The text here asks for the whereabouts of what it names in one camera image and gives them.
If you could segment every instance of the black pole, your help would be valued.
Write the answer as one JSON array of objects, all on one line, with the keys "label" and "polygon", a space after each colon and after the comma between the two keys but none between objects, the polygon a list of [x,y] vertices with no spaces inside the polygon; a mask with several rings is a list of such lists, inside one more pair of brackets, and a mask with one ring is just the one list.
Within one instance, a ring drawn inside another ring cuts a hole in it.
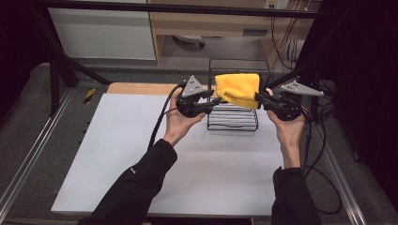
[{"label": "black pole", "polygon": [[42,41],[42,47],[49,51],[49,54],[53,57],[53,60],[57,63],[57,70],[65,82],[66,86],[76,86],[79,83],[76,75],[69,65],[64,63],[62,60],[62,47],[58,40],[55,38],[54,33],[50,29],[46,20],[43,17],[42,7],[31,7],[30,11],[38,23],[43,35],[46,37],[46,42]]},{"label": "black pole", "polygon": [[85,66],[77,63],[76,61],[74,61],[73,59],[68,57],[66,54],[64,54],[63,56],[64,56],[64,59],[66,60],[66,62],[68,62],[72,67],[76,68],[77,70],[81,71],[82,73],[84,73],[85,75],[89,76],[90,78],[96,80],[97,82],[106,84],[106,85],[113,83],[113,82],[108,81],[105,78],[101,77],[97,73],[91,71],[90,69],[86,68]]},{"label": "black pole", "polygon": [[113,11],[143,11],[143,12],[174,12],[193,14],[217,14],[256,17],[282,17],[316,19],[318,17],[334,16],[330,12],[304,11],[304,10],[279,10],[248,7],[209,7],[187,6],[168,4],[139,4],[139,3],[115,3],[115,2],[88,2],[88,1],[63,1],[63,0],[37,0],[32,2],[36,6],[46,8],[75,8],[92,10]]},{"label": "black pole", "polygon": [[285,82],[289,81],[290,79],[292,79],[294,77],[306,75],[306,72],[309,72],[308,70],[309,70],[309,68],[306,67],[306,66],[295,68],[295,70],[287,73],[286,75],[283,75],[281,78],[279,78],[279,79],[277,79],[277,80],[275,80],[273,82],[270,82],[268,84],[267,88],[272,89],[272,88],[275,88],[275,87],[277,87],[278,85],[280,85],[282,83],[285,83]]},{"label": "black pole", "polygon": [[[315,72],[313,78],[313,89],[319,90],[319,82],[320,82],[320,74],[318,71]],[[312,96],[311,97],[311,115],[313,116],[313,120],[318,123],[318,104],[319,97]]]}]

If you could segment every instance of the cable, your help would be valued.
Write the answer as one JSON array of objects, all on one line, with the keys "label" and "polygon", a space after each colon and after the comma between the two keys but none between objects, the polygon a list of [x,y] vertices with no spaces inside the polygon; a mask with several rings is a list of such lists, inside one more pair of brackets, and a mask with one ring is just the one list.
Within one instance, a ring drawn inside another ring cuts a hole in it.
[{"label": "cable", "polygon": [[[332,102],[329,102],[328,104],[324,105],[324,106],[322,107],[322,110],[321,110],[321,113],[320,113],[320,116],[319,116],[319,117],[320,117],[320,125],[321,125],[322,130],[323,130],[323,133],[324,133],[324,139],[323,139],[323,141],[322,141],[321,150],[320,150],[318,156],[316,157],[315,161],[313,162],[313,164],[312,164],[311,166],[308,166],[308,165],[307,165],[307,158],[308,158],[308,151],[309,151],[309,140],[311,139],[311,135],[312,135],[312,130],[311,130],[311,127],[312,127],[312,126],[311,126],[311,123],[309,123],[309,126],[308,126],[309,132],[308,132],[307,140],[306,140],[306,143],[305,143],[304,161],[303,161],[302,166],[303,166],[304,168],[308,168],[308,171],[307,171],[307,172],[305,172],[305,170],[303,170],[303,171],[304,171],[304,179],[307,179],[308,174],[309,174],[311,171],[315,171],[315,172],[319,173],[322,177],[324,177],[325,180],[326,180],[326,181],[331,185],[331,187],[334,189],[334,191],[335,191],[336,194],[337,194],[338,201],[339,201],[339,205],[338,205],[337,209],[334,210],[334,211],[330,211],[330,212],[329,212],[329,211],[325,211],[325,210],[321,210],[321,209],[319,209],[319,208],[317,208],[317,210],[318,210],[319,212],[323,213],[323,214],[326,214],[326,215],[335,215],[335,214],[337,214],[337,213],[340,212],[340,210],[342,209],[342,205],[343,205],[343,201],[342,201],[342,197],[341,197],[341,195],[340,195],[340,192],[339,192],[339,190],[337,189],[337,187],[333,184],[333,182],[332,182],[330,179],[328,179],[328,178],[326,177],[326,175],[325,175],[323,172],[321,172],[319,169],[317,169],[317,168],[315,167],[315,164],[316,164],[316,163],[319,161],[319,159],[322,157],[323,152],[324,152],[324,150],[325,150],[325,145],[326,145],[326,130],[325,130],[325,124],[324,124],[324,122],[325,122],[324,116],[326,115],[327,118],[328,118],[328,117],[331,115],[331,113],[335,111],[334,106],[331,106],[331,107],[330,107],[330,105],[332,105]],[[302,109],[302,110],[303,110],[303,111],[302,111],[303,114],[308,113],[307,110],[305,110],[305,109]]]},{"label": "cable", "polygon": [[315,164],[319,161],[319,159],[322,157],[322,155],[323,155],[323,153],[324,153],[324,151],[325,151],[325,145],[326,145],[326,130],[325,130],[325,124],[324,124],[324,121],[323,121],[323,117],[321,116],[320,119],[321,119],[320,125],[321,125],[321,128],[322,128],[322,132],[323,132],[323,134],[324,134],[324,137],[323,137],[323,140],[322,140],[322,147],[321,147],[321,150],[320,150],[318,156],[316,157],[315,161],[314,161],[313,164],[310,166],[310,169],[304,174],[304,178],[307,178],[308,173],[310,173],[311,169],[312,169],[312,168],[315,166]]},{"label": "cable", "polygon": [[150,147],[153,146],[153,143],[155,142],[156,134],[158,133],[159,127],[161,126],[161,120],[163,119],[163,116],[166,114],[164,112],[166,110],[167,104],[169,103],[170,98],[172,98],[173,93],[180,87],[183,87],[185,84],[178,84],[173,88],[173,90],[170,92],[169,96],[167,97],[166,101],[164,102],[163,109],[161,110],[161,115],[158,118],[158,122],[156,123],[155,127],[153,128],[152,135],[150,136],[149,144],[147,150],[149,150]]},{"label": "cable", "polygon": [[[298,9],[298,7],[299,7],[299,2],[300,2],[300,1],[301,1],[301,0],[298,0],[298,1],[297,1],[294,10]],[[281,42],[281,44],[280,44],[280,46],[279,46],[279,48],[278,48],[278,47],[277,47],[277,44],[276,44],[275,37],[274,37],[274,27],[275,27],[275,24],[274,24],[274,23],[275,23],[275,18],[271,17],[272,45],[273,45],[273,47],[274,47],[276,53],[278,54],[278,58],[279,58],[279,61],[281,62],[281,64],[282,64],[285,68],[289,68],[289,69],[291,69],[291,70],[294,69],[294,68],[293,68],[293,65],[291,64],[291,67],[289,67],[289,66],[284,62],[283,56],[281,55],[281,49],[283,49],[284,46],[286,45],[286,42],[284,42],[284,41],[287,40],[288,37],[290,36],[290,33],[291,33],[292,29],[293,29],[293,26],[295,25],[295,23],[296,23],[297,20],[298,20],[298,18],[295,18],[294,20],[293,20],[293,18],[290,19],[289,24],[287,25],[286,32],[284,33],[282,42]]]},{"label": "cable", "polygon": [[305,146],[304,146],[304,156],[303,156],[303,163],[301,164],[301,169],[305,172],[306,166],[307,166],[307,161],[308,161],[308,153],[310,151],[310,141],[311,141],[311,134],[312,134],[312,118],[309,114],[309,112],[301,107],[301,114],[305,117],[307,123],[308,123],[308,134],[307,138],[305,140]]},{"label": "cable", "polygon": [[168,111],[164,112],[163,115],[166,115],[168,112],[173,111],[173,110],[177,110],[177,109],[179,109],[179,108],[178,108],[178,107],[175,107],[175,108],[173,108],[173,109],[171,109],[171,110],[168,110]]},{"label": "cable", "polygon": [[289,53],[290,53],[290,44],[291,43],[292,43],[292,40],[289,40],[289,44],[287,45],[287,51],[286,51],[287,60],[289,60],[289,61],[290,61]]},{"label": "cable", "polygon": [[307,167],[310,168],[311,170],[319,173],[323,178],[325,178],[325,180],[331,185],[331,187],[336,192],[337,198],[339,200],[339,205],[337,206],[337,209],[335,209],[334,211],[329,212],[329,211],[321,210],[319,208],[316,208],[316,209],[319,212],[321,212],[323,214],[326,214],[326,215],[336,215],[336,214],[338,214],[340,212],[340,210],[342,210],[342,206],[343,206],[342,195],[340,194],[339,190],[337,189],[337,187],[333,184],[333,182],[323,172],[321,172],[320,170],[318,170],[315,167],[310,167],[310,166],[307,166]]},{"label": "cable", "polygon": [[296,62],[298,61],[298,40],[294,40],[295,41],[295,66],[296,66]]}]

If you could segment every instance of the metal bar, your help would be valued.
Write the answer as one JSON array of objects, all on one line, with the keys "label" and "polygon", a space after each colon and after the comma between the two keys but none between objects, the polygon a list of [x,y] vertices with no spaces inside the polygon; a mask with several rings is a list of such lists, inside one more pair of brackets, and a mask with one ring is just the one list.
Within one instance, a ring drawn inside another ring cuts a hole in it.
[{"label": "metal bar", "polygon": [[28,177],[29,173],[32,171],[32,168],[35,166],[38,157],[43,150],[45,144],[49,140],[56,124],[58,123],[62,113],[67,108],[69,103],[69,98],[71,94],[74,92],[74,88],[70,88],[66,91],[61,99],[61,104],[58,111],[55,113],[53,117],[50,117],[44,126],[43,130],[38,135],[35,143],[21,164],[20,169],[12,178],[9,183],[6,191],[0,198],[0,224],[2,224],[3,220],[6,218],[6,215],[11,208],[11,205],[14,203],[17,198],[20,190],[23,187],[23,184]]},{"label": "metal bar", "polygon": [[285,82],[289,81],[290,79],[292,79],[292,78],[294,78],[296,76],[306,75],[305,74],[306,70],[307,70],[306,67],[295,68],[295,70],[287,73],[286,75],[282,76],[281,78],[279,78],[279,79],[277,79],[277,80],[275,80],[273,82],[270,82],[267,85],[267,88],[272,89],[272,88],[275,88],[275,87],[277,87],[278,85],[280,85],[282,83],[285,83]]},{"label": "metal bar", "polygon": [[[321,134],[322,132],[319,126],[314,128],[314,133],[319,143],[322,144],[323,135]],[[362,211],[358,206],[357,200],[355,199],[354,194],[352,193],[351,188],[349,187],[336,158],[332,154],[328,143],[326,143],[324,154],[331,177],[333,178],[334,184],[342,195],[345,211],[348,214],[351,223],[356,225],[365,225],[365,217],[363,216]]]},{"label": "metal bar", "polygon": [[113,83],[113,82],[108,81],[107,79],[101,77],[97,73],[91,71],[90,69],[84,67],[83,65],[75,62],[73,59],[69,58],[67,55],[63,54],[63,56],[64,56],[65,61],[68,62],[69,65],[71,65],[72,67],[81,71],[82,73],[89,76],[90,78],[96,80],[97,82],[102,83],[102,84],[107,84],[107,85]]},{"label": "metal bar", "polygon": [[49,25],[47,24],[41,8],[30,8],[30,12],[32,13],[33,17],[35,18],[38,26],[40,27],[43,35],[46,37],[47,42],[43,46],[43,49],[49,49],[50,54],[52,55],[53,59],[56,61],[58,71],[62,79],[64,80],[66,86],[76,86],[79,83],[75,73],[62,61],[62,47],[58,40],[55,38],[54,33],[50,29]]},{"label": "metal bar", "polygon": [[257,17],[282,17],[316,19],[318,17],[334,16],[330,12],[278,10],[247,7],[208,7],[186,6],[168,4],[139,4],[139,3],[114,3],[114,2],[88,2],[88,1],[63,1],[63,0],[37,0],[32,2],[36,6],[46,8],[74,8],[91,10],[114,11],[146,11],[146,12],[174,12],[194,14],[217,14]]}]

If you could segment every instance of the metal rail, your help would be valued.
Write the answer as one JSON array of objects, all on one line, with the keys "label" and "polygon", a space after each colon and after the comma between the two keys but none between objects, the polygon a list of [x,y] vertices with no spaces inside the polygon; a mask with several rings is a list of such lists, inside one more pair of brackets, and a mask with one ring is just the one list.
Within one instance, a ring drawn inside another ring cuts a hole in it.
[{"label": "metal rail", "polygon": [[35,163],[38,160],[41,151],[43,150],[44,146],[49,140],[62,113],[67,108],[70,96],[73,93],[73,91],[74,88],[69,88],[64,93],[63,97],[61,98],[60,107],[58,111],[54,114],[54,116],[50,117],[47,120],[46,125],[38,135],[38,138],[36,139],[35,143],[33,144],[32,148],[30,149],[29,153],[24,159],[23,163],[21,164],[20,169],[14,175],[6,191],[0,198],[0,224],[6,218],[6,215],[9,209],[11,208],[11,205],[14,203],[15,199],[17,198],[26,178],[28,177],[29,173],[32,171],[32,168],[35,166]]},{"label": "metal rail", "polygon": [[[323,135],[320,127],[314,128],[314,134],[316,136],[316,139],[318,140],[318,143],[322,145]],[[352,193],[351,188],[349,187],[345,176],[340,169],[336,158],[332,154],[332,151],[330,150],[327,142],[325,146],[324,160],[328,165],[334,184],[342,195],[342,201],[345,207],[345,211],[348,214],[351,223],[355,225],[366,225],[365,217],[363,216],[362,211],[358,206],[357,200],[355,199],[354,194]]]},{"label": "metal rail", "polygon": [[115,3],[115,2],[89,2],[89,1],[63,1],[63,0],[36,0],[32,4],[45,8],[74,8],[91,10],[113,10],[113,11],[146,11],[146,12],[174,12],[194,14],[217,14],[256,17],[282,17],[316,19],[325,16],[336,16],[330,12],[309,10],[280,10],[249,7],[210,7],[210,6],[188,6],[169,4],[140,4],[140,3]]}]

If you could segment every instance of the hand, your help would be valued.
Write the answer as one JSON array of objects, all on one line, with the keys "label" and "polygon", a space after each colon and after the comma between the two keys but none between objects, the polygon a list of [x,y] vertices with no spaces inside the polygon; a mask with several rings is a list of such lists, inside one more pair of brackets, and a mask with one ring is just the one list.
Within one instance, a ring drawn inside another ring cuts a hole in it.
[{"label": "hand", "polygon": [[176,98],[178,97],[180,91],[175,91],[170,99],[169,110],[172,110],[166,114],[167,125],[166,133],[164,134],[164,140],[175,146],[190,130],[190,128],[202,121],[205,117],[205,113],[200,113],[193,118],[188,118],[182,115],[176,109]]},{"label": "hand", "polygon": [[300,167],[299,141],[305,125],[305,118],[300,115],[292,121],[282,121],[272,112],[267,111],[269,119],[275,124],[277,137],[281,143],[284,167]]}]

